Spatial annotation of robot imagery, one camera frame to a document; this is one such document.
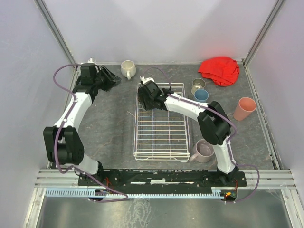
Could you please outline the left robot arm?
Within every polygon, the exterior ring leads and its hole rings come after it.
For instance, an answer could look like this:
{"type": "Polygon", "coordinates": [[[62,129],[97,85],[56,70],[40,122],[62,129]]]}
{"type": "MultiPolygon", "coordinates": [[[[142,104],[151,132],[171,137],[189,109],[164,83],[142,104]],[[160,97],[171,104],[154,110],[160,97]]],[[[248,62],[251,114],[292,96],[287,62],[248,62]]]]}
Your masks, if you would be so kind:
{"type": "Polygon", "coordinates": [[[78,129],[99,90],[110,91],[121,82],[121,78],[106,66],[99,66],[94,62],[83,63],[77,67],[80,69],[80,75],[72,90],[55,83],[71,95],[71,101],[60,119],[43,131],[47,158],[62,174],[74,170],[80,177],[88,176],[102,182],[105,178],[103,166],[101,162],[86,155],[78,129]]]}

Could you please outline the cream ceramic mug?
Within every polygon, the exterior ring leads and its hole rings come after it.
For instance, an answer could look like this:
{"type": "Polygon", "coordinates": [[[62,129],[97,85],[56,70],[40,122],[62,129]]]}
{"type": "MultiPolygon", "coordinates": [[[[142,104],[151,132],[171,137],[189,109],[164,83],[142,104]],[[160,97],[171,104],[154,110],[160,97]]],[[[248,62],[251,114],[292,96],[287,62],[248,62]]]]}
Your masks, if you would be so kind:
{"type": "Polygon", "coordinates": [[[136,74],[136,66],[133,61],[125,60],[121,63],[121,73],[128,80],[131,80],[136,74]]]}

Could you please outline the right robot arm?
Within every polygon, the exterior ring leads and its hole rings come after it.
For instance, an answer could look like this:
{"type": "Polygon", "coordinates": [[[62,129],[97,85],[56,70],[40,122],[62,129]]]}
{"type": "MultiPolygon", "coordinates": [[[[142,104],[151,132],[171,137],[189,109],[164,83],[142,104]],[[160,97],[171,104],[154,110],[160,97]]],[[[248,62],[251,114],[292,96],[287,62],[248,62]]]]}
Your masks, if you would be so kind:
{"type": "Polygon", "coordinates": [[[217,158],[217,172],[223,181],[232,181],[238,167],[231,149],[231,127],[218,102],[200,103],[178,95],[171,87],[160,89],[152,78],[141,78],[138,99],[145,110],[176,112],[198,122],[204,140],[212,145],[217,158]]]}

